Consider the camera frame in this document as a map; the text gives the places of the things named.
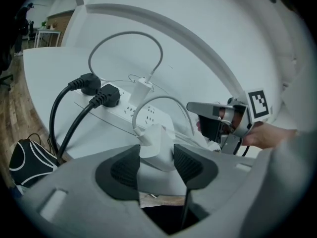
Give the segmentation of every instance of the power strip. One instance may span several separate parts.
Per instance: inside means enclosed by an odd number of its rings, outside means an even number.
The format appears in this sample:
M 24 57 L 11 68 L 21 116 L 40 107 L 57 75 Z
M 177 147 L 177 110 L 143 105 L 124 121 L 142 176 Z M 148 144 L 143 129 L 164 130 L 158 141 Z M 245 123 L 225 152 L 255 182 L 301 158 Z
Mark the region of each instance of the power strip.
M 132 128 L 132 117 L 137 107 L 129 103 L 131 94 L 112 83 L 104 82 L 102 83 L 102 87 L 107 84 L 111 84 L 119 89 L 119 105 L 114 108 L 100 106 L 96 109 L 92 109 L 90 113 L 113 126 L 135 135 Z M 85 95 L 81 92 L 81 90 L 74 91 L 74 102 L 82 108 L 85 108 L 92 98 L 93 96 Z M 138 114 L 137 126 L 140 129 L 146 129 L 157 123 L 161 124 L 166 129 L 168 136 L 175 140 L 174 125 L 170 115 L 153 107 L 152 105 L 147 104 Z

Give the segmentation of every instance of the desk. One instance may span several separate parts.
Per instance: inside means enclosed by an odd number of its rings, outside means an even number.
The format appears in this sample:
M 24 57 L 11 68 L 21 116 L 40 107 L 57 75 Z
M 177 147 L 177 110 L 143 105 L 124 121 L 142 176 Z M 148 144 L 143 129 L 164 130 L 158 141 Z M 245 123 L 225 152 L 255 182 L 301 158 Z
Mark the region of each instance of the desk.
M 91 50 L 76 48 L 38 48 L 24 51 L 26 83 L 34 108 L 44 127 L 49 131 L 52 105 L 68 82 L 89 73 L 88 56 Z M 94 57 L 94 65 L 104 64 L 103 54 Z M 108 68 L 117 64 L 107 60 Z M 68 93 L 61 101 L 55 120 L 56 140 L 62 144 L 74 119 L 82 111 Z M 139 144 L 139 140 L 92 114 L 88 114 L 75 131 L 67 147 L 68 155 L 80 158 L 109 149 Z M 139 190 L 150 194 L 185 195 L 186 186 L 177 171 L 162 172 L 141 163 L 138 172 Z
M 49 34 L 48 42 L 50 42 L 50 46 L 51 46 L 51 42 L 52 42 L 51 34 L 58 34 L 58 37 L 57 37 L 57 40 L 56 40 L 56 45 L 55 45 L 57 47 L 61 31 L 51 30 L 51 29 L 36 29 L 36 35 L 35 35 L 35 40 L 34 40 L 34 47 L 35 48 L 39 47 L 41 34 Z

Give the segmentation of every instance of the black and white bag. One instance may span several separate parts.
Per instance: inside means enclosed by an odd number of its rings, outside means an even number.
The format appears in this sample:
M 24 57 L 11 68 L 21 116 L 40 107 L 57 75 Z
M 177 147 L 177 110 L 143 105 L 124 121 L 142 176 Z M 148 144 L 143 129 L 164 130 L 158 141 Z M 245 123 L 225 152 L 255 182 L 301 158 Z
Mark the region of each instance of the black and white bag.
M 9 170 L 11 177 L 23 194 L 39 180 L 57 169 L 56 156 L 30 139 L 19 140 L 14 148 Z

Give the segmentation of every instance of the human hand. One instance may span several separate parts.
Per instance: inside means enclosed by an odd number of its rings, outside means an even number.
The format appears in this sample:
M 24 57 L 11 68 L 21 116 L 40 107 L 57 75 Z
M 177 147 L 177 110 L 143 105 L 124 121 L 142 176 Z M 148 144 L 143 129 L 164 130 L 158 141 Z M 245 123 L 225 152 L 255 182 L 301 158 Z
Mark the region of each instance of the human hand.
M 220 117 L 224 117 L 224 109 L 220 109 Z M 232 127 L 236 129 L 242 116 L 239 113 L 235 113 L 232 120 Z M 197 122 L 198 131 L 201 131 L 200 122 Z M 282 129 L 264 122 L 256 122 L 251 131 L 242 139 L 242 145 L 256 146 L 261 149 L 276 147 L 284 139 L 294 137 L 296 130 Z

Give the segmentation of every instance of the office chair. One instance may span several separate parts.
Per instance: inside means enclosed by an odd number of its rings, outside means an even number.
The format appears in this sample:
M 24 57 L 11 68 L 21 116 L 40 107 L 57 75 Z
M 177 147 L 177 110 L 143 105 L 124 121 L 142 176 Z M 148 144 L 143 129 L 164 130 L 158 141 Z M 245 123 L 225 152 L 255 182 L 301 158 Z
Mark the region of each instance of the office chair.
M 30 27 L 30 31 L 29 31 L 28 41 L 27 41 L 28 47 L 29 47 L 29 41 L 32 41 L 32 40 L 34 41 L 36 36 L 36 33 L 34 32 L 34 21 L 30 22 L 29 27 Z
M 2 74 L 3 71 L 9 69 L 9 66 L 11 64 L 11 59 L 12 59 L 12 56 L 10 54 L 10 51 L 3 52 L 2 58 L 0 59 L 0 75 Z M 11 90 L 10 85 L 5 82 L 5 80 L 7 80 L 8 78 L 11 78 L 11 81 L 13 81 L 12 74 L 2 77 L 0 78 L 0 86 L 2 85 L 6 86 L 8 87 L 8 91 L 10 91 Z

